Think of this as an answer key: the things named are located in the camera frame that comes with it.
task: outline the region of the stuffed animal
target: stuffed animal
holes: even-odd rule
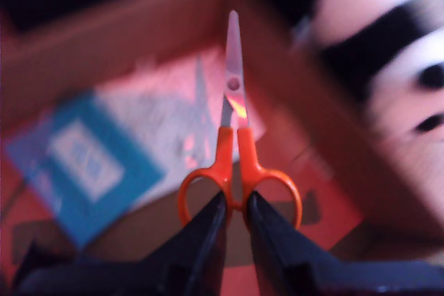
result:
[[[269,0],[310,35],[336,80],[383,139],[444,140],[444,28],[422,0]]]

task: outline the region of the scissor handle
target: scissor handle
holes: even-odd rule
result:
[[[277,180],[281,182],[293,199],[295,205],[295,213],[293,217],[293,226],[298,229],[302,221],[302,200],[298,188],[293,180],[281,171],[263,168],[258,160],[256,153],[255,138],[251,128],[240,128],[237,130],[237,140],[239,142],[239,154],[241,160],[241,181],[243,189],[243,198],[241,210],[244,215],[244,222],[249,227],[248,222],[248,199],[251,193],[264,180]]]
[[[212,180],[222,190],[227,200],[227,221],[230,222],[234,209],[234,202],[231,191],[232,178],[232,151],[233,151],[233,129],[229,127],[220,127],[217,136],[216,159],[209,168],[200,168],[192,171],[183,180],[179,188],[178,209],[179,218],[183,225],[190,220],[187,190],[189,185],[197,178],[204,177]]]

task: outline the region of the blue booklet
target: blue booklet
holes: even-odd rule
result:
[[[165,176],[93,94],[58,107],[6,151],[79,248]]]

